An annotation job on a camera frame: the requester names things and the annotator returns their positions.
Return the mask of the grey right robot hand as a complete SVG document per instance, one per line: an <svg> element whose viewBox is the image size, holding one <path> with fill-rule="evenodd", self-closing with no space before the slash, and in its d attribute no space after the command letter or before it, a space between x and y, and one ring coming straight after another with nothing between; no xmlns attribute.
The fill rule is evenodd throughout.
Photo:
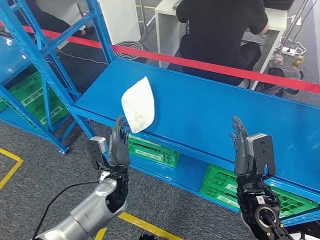
<svg viewBox="0 0 320 240"><path fill-rule="evenodd" d="M232 129L230 132L233 148L235 150L234 173L236 177L246 175L249 172L249 155L247 150L246 138L248 136L245 125L237 116L232 116Z"/></svg>

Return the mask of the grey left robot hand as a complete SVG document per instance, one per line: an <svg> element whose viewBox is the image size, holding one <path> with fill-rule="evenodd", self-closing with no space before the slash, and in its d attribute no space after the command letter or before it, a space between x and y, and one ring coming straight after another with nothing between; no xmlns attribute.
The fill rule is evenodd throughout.
<svg viewBox="0 0 320 240"><path fill-rule="evenodd" d="M130 129L126 128L128 124L124 119L118 116L109 136L108 163L110 166L128 167L131 163L128 147Z"/></svg>

